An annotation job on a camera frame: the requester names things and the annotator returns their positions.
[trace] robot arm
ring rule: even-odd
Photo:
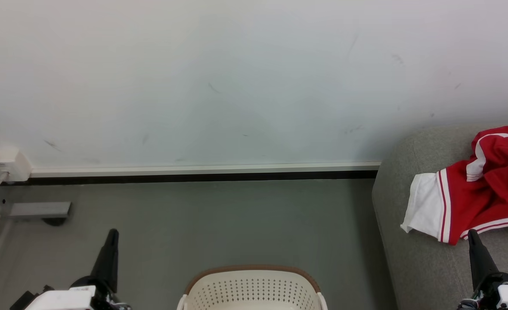
[[[9,310],[132,310],[116,297],[118,286],[118,231],[108,232],[89,276],[75,281],[67,291],[50,286],[42,294],[26,292]]]
[[[472,271],[471,298],[461,301],[459,309],[508,310],[508,273],[497,269],[478,233],[468,232],[470,267]]]

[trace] gray sofa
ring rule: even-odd
[[[399,310],[455,309],[472,293],[468,243],[451,246],[400,224],[414,175],[468,159],[474,136],[500,124],[426,129],[399,143],[383,161],[372,191]],[[498,269],[508,273],[508,228],[480,235]]]

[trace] gray metal frame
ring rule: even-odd
[[[9,189],[0,186],[0,216],[8,218],[66,218],[71,202],[15,203],[9,198]]]

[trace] white plastic basket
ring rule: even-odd
[[[328,310],[302,269],[272,265],[207,270],[187,287],[177,310]]]

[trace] baseboard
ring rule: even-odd
[[[368,161],[324,164],[33,169],[28,181],[8,185],[366,179],[376,176],[379,165],[378,161]]]
[[[231,173],[282,173],[317,171],[376,171],[380,161],[352,163],[311,164],[260,164],[260,165],[208,165],[172,167],[74,167],[34,168],[31,178],[69,177],[127,177],[139,175],[231,174]]]

